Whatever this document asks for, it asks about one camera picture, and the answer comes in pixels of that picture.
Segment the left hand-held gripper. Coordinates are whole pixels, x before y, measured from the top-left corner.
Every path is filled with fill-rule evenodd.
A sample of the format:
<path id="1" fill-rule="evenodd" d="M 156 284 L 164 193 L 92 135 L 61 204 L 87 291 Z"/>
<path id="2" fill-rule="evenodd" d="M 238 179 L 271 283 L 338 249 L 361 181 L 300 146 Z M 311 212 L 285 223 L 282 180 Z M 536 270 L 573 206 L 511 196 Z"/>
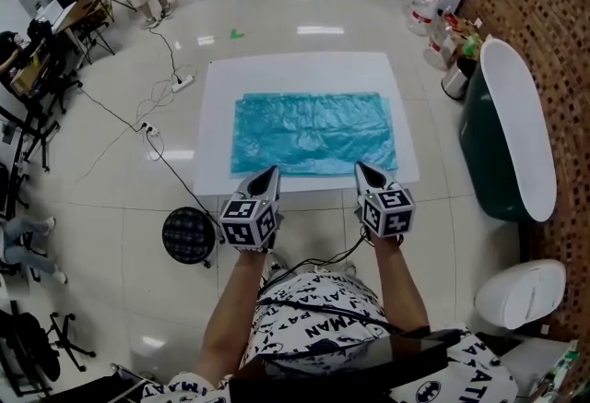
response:
<path id="1" fill-rule="evenodd" d="M 218 222 L 225 242 L 240 252 L 267 252 L 283 219 L 278 211 L 280 169 L 273 165 L 244 179 Z"/>

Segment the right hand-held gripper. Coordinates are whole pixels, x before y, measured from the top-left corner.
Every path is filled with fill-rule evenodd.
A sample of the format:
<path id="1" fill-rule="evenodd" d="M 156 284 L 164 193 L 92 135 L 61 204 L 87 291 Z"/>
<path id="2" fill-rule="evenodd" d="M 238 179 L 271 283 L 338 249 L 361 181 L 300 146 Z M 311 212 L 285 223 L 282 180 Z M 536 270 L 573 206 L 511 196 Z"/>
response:
<path id="1" fill-rule="evenodd" d="M 357 161 L 354 165 L 360 222 L 379 238 L 411 231 L 416 205 L 409 191 L 393 174 Z"/>

